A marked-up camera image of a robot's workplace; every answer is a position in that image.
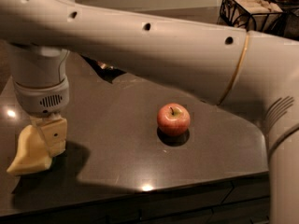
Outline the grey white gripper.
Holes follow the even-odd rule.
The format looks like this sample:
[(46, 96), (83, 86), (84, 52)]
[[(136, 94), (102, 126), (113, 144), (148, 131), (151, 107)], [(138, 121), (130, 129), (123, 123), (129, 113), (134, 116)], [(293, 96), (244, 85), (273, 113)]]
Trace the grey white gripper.
[(67, 76), (54, 85), (46, 86), (26, 79), (13, 78), (15, 95), (21, 108), (31, 117), (31, 123), (46, 145), (51, 157), (65, 151), (67, 120), (60, 113), (69, 103)]

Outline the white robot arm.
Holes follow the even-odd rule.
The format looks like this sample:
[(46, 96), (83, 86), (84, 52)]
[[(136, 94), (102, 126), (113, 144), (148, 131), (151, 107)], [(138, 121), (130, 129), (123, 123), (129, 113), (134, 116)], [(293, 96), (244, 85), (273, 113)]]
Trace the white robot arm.
[(186, 91), (258, 126), (267, 144), (271, 224), (299, 223), (299, 55), (295, 41), (234, 27), (174, 20), (74, 0), (0, 0), (0, 37), (22, 108), (62, 109), (61, 65), (71, 50)]

